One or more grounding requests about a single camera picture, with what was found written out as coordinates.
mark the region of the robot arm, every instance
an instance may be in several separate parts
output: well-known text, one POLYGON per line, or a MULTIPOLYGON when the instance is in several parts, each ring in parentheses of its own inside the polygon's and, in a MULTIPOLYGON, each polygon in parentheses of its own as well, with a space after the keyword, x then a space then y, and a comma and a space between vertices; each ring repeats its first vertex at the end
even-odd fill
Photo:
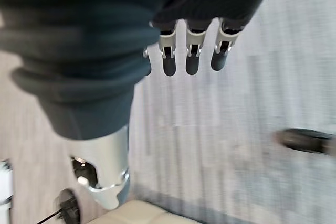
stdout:
POLYGON ((12 77, 66 138, 77 181, 114 209, 130 184, 128 124, 134 85, 151 69, 146 47, 159 42, 173 75, 176 20, 186 19, 186 71, 195 74, 207 26, 219 17, 211 66, 220 70, 260 2, 0 0, 0 49, 20 55, 12 77))

